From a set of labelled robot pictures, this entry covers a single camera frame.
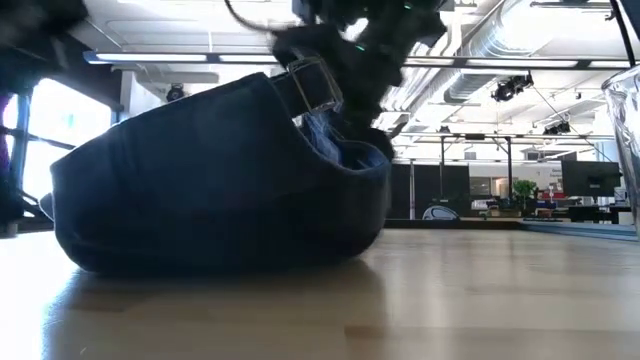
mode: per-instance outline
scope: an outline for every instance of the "green plant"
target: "green plant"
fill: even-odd
[[[533,197],[533,190],[537,187],[538,184],[531,180],[516,180],[513,182],[513,191],[515,191],[516,196],[522,200]]]

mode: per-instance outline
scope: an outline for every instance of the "fluorescent light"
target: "fluorescent light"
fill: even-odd
[[[467,65],[471,66],[496,66],[496,67],[566,67],[572,68],[578,65],[575,60],[536,60],[536,59],[469,59]]]
[[[453,65],[454,59],[434,59],[423,57],[409,57],[404,63],[405,65],[431,65],[431,66],[449,66]]]
[[[507,75],[507,76],[524,76],[528,75],[527,70],[503,70],[503,69],[461,69],[461,73],[469,75]]]
[[[271,55],[220,55],[221,62],[241,62],[241,63],[277,63],[276,58]]]
[[[616,69],[626,69],[629,67],[628,60],[618,60],[618,61],[594,61],[589,64],[589,67],[606,67],[606,68],[616,68]]]
[[[96,54],[98,60],[106,62],[206,62],[207,56],[202,54]]]

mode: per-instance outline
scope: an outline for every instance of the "cable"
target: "cable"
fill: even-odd
[[[243,18],[242,16],[240,16],[236,10],[233,8],[233,6],[231,6],[231,0],[224,0],[224,4],[227,6],[227,9],[229,10],[229,13],[231,14],[231,16],[240,24],[242,24],[242,26],[251,29],[251,30],[255,30],[258,32],[263,32],[263,33],[270,33],[270,32],[277,32],[280,29],[276,29],[276,28],[270,28],[268,26],[263,26],[263,25],[259,25],[256,23],[252,23],[251,21]]]
[[[549,107],[551,108],[551,110],[553,110],[554,113],[556,113],[556,115],[562,119],[565,120],[565,118],[560,115],[560,113],[558,112],[558,110],[556,110],[556,108],[553,107],[553,105],[551,105],[551,103],[549,101],[547,101],[547,99],[544,97],[544,95],[542,95],[540,93],[540,91],[538,91],[538,89],[535,86],[532,86],[533,90],[535,90],[538,95],[540,95],[540,97],[542,98],[542,100],[544,100],[545,103],[547,103],[547,105],[549,105]],[[580,134],[570,123],[569,121],[567,121],[567,124],[569,124],[569,128],[571,128],[571,131],[575,132],[576,134],[582,136],[582,134]],[[611,160],[607,155],[605,155],[605,153],[603,153],[602,151],[600,151],[591,141],[587,140],[586,138],[584,138],[584,141],[593,148],[593,150],[597,151],[598,153],[600,153],[600,155],[602,155],[605,159],[607,159],[607,161],[609,162],[614,162],[613,160]]]
[[[633,54],[633,46],[631,45],[631,38],[629,37],[629,31],[627,30],[627,25],[624,23],[624,18],[622,17],[622,11],[620,11],[620,5],[617,0],[609,0],[611,2],[611,8],[613,9],[613,14],[618,22],[618,26],[620,27],[620,33],[622,34],[622,41],[624,42],[624,48],[627,51],[627,56],[629,57],[629,64],[631,67],[636,66],[636,56]]]

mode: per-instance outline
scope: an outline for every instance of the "light wood surface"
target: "light wood surface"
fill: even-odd
[[[120,281],[0,240],[0,359],[640,359],[640,247],[386,231],[340,267]]]

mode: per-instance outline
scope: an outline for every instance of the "potted plant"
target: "potted plant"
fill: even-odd
[[[516,193],[516,201],[522,209],[522,216],[529,216],[535,212],[534,190],[538,188],[535,181],[516,180],[513,182],[513,191]]]

